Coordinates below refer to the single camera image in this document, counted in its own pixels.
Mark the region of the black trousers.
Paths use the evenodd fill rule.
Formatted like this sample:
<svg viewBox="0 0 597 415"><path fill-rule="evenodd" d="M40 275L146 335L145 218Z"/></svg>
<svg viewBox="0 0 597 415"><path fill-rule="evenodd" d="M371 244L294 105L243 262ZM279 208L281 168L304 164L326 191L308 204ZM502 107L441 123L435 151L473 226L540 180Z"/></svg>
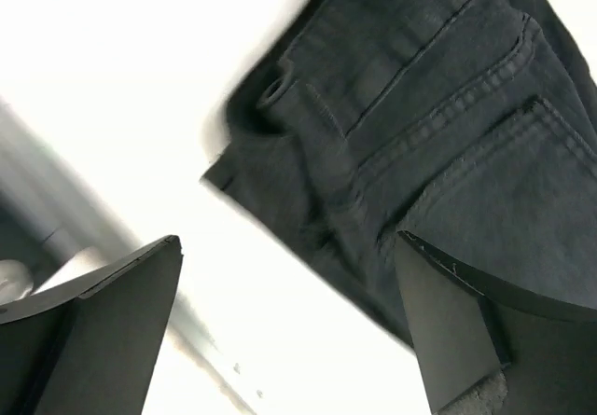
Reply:
<svg viewBox="0 0 597 415"><path fill-rule="evenodd" d="M596 86L547 0L312 0L225 117L206 180L400 340L400 230L595 305Z"/></svg>

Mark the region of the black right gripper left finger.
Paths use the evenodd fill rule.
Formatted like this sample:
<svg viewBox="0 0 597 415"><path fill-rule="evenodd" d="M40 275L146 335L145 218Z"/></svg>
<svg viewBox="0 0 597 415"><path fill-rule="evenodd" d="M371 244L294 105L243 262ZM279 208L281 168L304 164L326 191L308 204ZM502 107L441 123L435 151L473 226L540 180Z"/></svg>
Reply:
<svg viewBox="0 0 597 415"><path fill-rule="evenodd" d="M141 413L182 258L169 235L2 306L2 413Z"/></svg>

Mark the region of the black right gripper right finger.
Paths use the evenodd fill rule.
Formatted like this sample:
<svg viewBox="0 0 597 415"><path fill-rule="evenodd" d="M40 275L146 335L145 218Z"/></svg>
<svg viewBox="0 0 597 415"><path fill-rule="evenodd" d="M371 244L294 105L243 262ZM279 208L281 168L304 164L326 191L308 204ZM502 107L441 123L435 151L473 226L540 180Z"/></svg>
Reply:
<svg viewBox="0 0 597 415"><path fill-rule="evenodd" d="M520 288L406 231L394 249L432 413L595 413L594 309Z"/></svg>

